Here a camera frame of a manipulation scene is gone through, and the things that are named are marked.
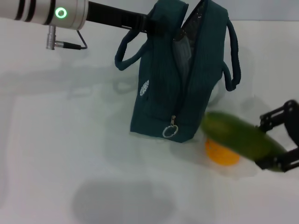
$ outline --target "bag handle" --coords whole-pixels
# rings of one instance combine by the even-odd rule
[[[116,53],[116,56],[114,59],[115,66],[121,71],[125,70],[130,65],[134,64],[139,58],[141,58],[141,56],[147,50],[148,42],[146,41],[133,57],[131,57],[130,59],[128,59],[126,61],[123,61],[128,43],[130,43],[132,40],[134,40],[138,34],[139,34],[139,31],[130,30],[121,41],[121,44],[117,50],[117,53]]]
[[[231,48],[231,58],[232,58],[232,66],[233,66],[233,80],[231,79],[229,69],[227,65],[224,63],[223,65],[223,73],[225,78],[225,86],[227,91],[233,91],[236,89],[236,86],[241,81],[241,68],[239,62],[239,47],[238,47],[238,38],[235,33],[234,26],[230,20],[228,20],[228,31],[230,37],[230,48]]]

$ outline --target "green cucumber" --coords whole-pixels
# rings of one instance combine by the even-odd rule
[[[258,127],[227,113],[207,112],[200,126],[208,138],[252,161],[286,152]],[[278,167],[269,170],[282,172]]]

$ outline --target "zipper pull ring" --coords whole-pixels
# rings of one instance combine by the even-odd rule
[[[170,126],[166,127],[162,133],[164,138],[169,139],[178,133],[178,126],[174,124],[175,119],[176,119],[176,116],[172,115]],[[171,130],[171,129],[174,129],[174,133],[172,135],[166,136],[166,131]]]

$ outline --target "white flower emblem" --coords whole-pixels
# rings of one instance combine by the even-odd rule
[[[141,90],[140,90],[140,96],[141,96],[141,97],[145,94],[146,90],[147,90],[148,87],[149,87],[149,84],[150,84],[150,81],[148,80],[148,81],[146,81],[146,82],[143,84],[143,86],[141,87]]]

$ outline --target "white table surface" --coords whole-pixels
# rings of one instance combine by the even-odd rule
[[[209,109],[257,124],[299,99],[299,22],[234,26],[242,83]],[[298,221],[299,169],[278,175],[246,160],[224,168],[206,157],[200,133],[178,144],[129,132],[138,65],[114,66],[126,30],[87,23],[88,50],[50,51],[47,27],[1,20],[0,29],[1,224]],[[80,43],[71,30],[58,29],[57,39]],[[283,129],[272,136],[292,148]]]

